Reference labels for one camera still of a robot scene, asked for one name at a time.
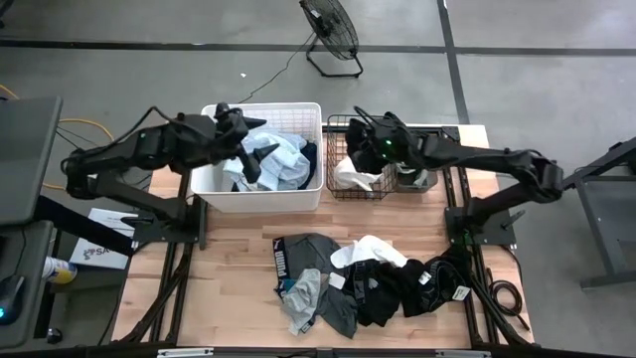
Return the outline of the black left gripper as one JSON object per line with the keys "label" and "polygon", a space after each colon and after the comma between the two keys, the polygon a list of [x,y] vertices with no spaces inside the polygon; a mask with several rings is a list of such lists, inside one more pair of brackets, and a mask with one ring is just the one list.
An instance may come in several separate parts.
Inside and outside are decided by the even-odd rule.
{"label": "black left gripper", "polygon": [[222,150],[232,151],[238,147],[238,160],[242,164],[242,174],[250,184],[255,183],[260,174],[260,163],[279,146],[278,143],[255,148],[247,152],[241,141],[247,136],[249,129],[255,129],[267,124],[265,119],[245,116],[241,109],[230,109],[218,112],[214,119],[217,121],[216,137],[218,147]]}

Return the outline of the pale patterned cloth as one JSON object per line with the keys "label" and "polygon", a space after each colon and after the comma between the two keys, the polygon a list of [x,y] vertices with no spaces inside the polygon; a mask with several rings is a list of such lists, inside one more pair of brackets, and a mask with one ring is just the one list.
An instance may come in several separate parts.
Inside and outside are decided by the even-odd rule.
{"label": "pale patterned cloth", "polygon": [[251,131],[241,144],[248,153],[273,144],[278,147],[260,162],[261,173],[255,183],[247,182],[239,159],[225,163],[224,174],[235,182],[239,191],[296,190],[309,178],[310,160],[301,153],[307,141],[301,135],[257,129]]}

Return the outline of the sage green cloth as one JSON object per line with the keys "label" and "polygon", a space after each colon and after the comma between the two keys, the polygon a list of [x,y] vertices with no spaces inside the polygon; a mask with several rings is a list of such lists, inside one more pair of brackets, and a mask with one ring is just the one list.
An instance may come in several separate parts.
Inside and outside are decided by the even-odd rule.
{"label": "sage green cloth", "polygon": [[402,186],[421,187],[427,180],[427,172],[425,170],[413,169],[410,167],[397,167],[397,179]]}

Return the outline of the navy blue patterned cloth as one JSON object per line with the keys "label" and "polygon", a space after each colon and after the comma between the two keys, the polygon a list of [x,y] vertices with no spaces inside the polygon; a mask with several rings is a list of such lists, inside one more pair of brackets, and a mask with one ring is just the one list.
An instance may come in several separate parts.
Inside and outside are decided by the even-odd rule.
{"label": "navy blue patterned cloth", "polygon": [[312,142],[308,142],[303,148],[300,149],[300,153],[309,161],[309,169],[306,180],[298,187],[299,190],[305,190],[311,182],[317,167],[318,149],[317,145]]}

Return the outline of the white sock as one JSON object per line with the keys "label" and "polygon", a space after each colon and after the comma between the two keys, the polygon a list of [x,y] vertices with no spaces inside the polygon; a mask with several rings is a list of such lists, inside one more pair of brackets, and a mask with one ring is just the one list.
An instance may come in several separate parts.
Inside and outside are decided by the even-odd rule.
{"label": "white sock", "polygon": [[408,258],[388,242],[372,235],[363,236],[350,246],[337,250],[330,257],[331,264],[336,269],[343,269],[367,260],[390,263],[394,267],[402,268],[406,265]]}

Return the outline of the dark grey boxer briefs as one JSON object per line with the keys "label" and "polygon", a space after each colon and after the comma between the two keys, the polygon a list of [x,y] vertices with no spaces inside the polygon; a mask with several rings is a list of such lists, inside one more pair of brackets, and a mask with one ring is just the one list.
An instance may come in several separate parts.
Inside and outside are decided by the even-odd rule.
{"label": "dark grey boxer briefs", "polygon": [[354,298],[343,288],[337,289],[328,283],[332,271],[344,278],[347,275],[345,269],[335,268],[330,261],[331,255],[339,249],[333,239],[317,233],[284,236],[272,241],[277,276],[274,291],[281,301],[305,269],[319,269],[326,275],[314,317],[301,333],[311,329],[318,317],[344,337],[353,338],[357,331],[358,308]]}

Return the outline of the black sock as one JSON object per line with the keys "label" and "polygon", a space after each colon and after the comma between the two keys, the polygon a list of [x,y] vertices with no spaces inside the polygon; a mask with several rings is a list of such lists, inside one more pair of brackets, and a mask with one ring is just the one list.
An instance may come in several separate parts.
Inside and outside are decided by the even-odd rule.
{"label": "black sock", "polygon": [[397,269],[398,293],[405,317],[421,315],[428,309],[428,300],[419,282],[424,269],[424,264],[414,259],[407,260],[402,268]]}

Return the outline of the grey sock with blue toe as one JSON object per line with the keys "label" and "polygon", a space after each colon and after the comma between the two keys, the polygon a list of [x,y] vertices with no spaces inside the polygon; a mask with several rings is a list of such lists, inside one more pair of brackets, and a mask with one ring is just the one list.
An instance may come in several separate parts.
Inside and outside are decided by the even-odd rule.
{"label": "grey sock with blue toe", "polygon": [[309,327],[321,296],[321,284],[326,278],[317,268],[306,268],[295,284],[282,296],[282,311],[289,318],[288,330],[297,336]]}

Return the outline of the small grey plastic bin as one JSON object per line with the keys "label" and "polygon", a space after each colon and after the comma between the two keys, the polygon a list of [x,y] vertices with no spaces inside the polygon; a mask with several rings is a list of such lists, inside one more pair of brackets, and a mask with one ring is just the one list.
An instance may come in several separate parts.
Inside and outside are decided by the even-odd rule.
{"label": "small grey plastic bin", "polygon": [[[403,163],[399,163],[397,167],[398,166],[407,167]],[[427,180],[424,182],[424,185],[421,187],[402,186],[398,182],[398,175],[397,175],[397,191],[402,193],[425,193],[429,189],[433,188],[438,183],[437,173],[435,171],[429,171],[429,170],[425,170],[425,171],[427,172]]]}

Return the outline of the black floor fan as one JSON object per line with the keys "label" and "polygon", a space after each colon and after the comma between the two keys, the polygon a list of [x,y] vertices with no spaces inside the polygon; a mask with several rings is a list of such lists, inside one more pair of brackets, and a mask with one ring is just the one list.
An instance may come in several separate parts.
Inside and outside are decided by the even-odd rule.
{"label": "black floor fan", "polygon": [[[306,60],[323,78],[358,79],[364,72],[358,58],[359,38],[355,26],[340,0],[299,0],[305,18],[312,28],[314,38],[305,51]],[[354,61],[358,70],[349,74],[328,74],[313,60],[317,42],[340,61]]]}

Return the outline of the white printed cardboard box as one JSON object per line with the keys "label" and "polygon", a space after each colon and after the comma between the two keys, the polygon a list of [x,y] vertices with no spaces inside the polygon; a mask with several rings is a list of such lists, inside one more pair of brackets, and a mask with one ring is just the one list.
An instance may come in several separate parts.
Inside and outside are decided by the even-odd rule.
{"label": "white printed cardboard box", "polygon": [[[134,235],[135,230],[123,223],[121,219],[124,217],[137,217],[137,214],[92,208],[88,217],[129,239]],[[90,243],[84,238],[79,238],[71,255],[70,263],[76,266],[125,269],[128,263],[128,257]]]}

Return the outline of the dark grey metal stand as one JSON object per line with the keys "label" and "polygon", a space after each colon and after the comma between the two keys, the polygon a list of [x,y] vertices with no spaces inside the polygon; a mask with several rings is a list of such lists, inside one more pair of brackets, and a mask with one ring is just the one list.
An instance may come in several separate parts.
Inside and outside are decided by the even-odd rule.
{"label": "dark grey metal stand", "polygon": [[623,245],[636,245],[636,136],[612,145],[562,181],[575,190],[599,251],[605,274],[580,282],[583,289],[636,282]]}

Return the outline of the dark grey monitor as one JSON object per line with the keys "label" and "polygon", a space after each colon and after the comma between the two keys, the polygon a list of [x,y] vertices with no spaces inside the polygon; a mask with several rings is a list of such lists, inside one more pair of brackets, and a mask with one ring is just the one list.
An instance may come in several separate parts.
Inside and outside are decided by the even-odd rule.
{"label": "dark grey monitor", "polygon": [[33,217],[62,106],[58,96],[0,100],[0,226]]}

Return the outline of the white yellow canister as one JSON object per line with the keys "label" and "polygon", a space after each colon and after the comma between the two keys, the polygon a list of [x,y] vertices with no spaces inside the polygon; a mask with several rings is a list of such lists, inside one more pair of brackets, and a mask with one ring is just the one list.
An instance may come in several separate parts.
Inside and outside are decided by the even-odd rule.
{"label": "white yellow canister", "polygon": [[78,274],[74,264],[67,261],[46,257],[43,266],[42,279],[54,284],[68,284]]}

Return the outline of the black side desk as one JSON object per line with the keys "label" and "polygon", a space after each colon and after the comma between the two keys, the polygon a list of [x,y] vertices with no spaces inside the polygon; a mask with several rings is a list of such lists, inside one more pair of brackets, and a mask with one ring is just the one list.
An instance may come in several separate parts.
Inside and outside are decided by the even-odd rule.
{"label": "black side desk", "polygon": [[9,325],[0,325],[0,350],[23,345],[33,335],[42,273],[53,233],[54,226],[48,221],[0,230],[0,280],[13,273],[25,278],[19,316]]}

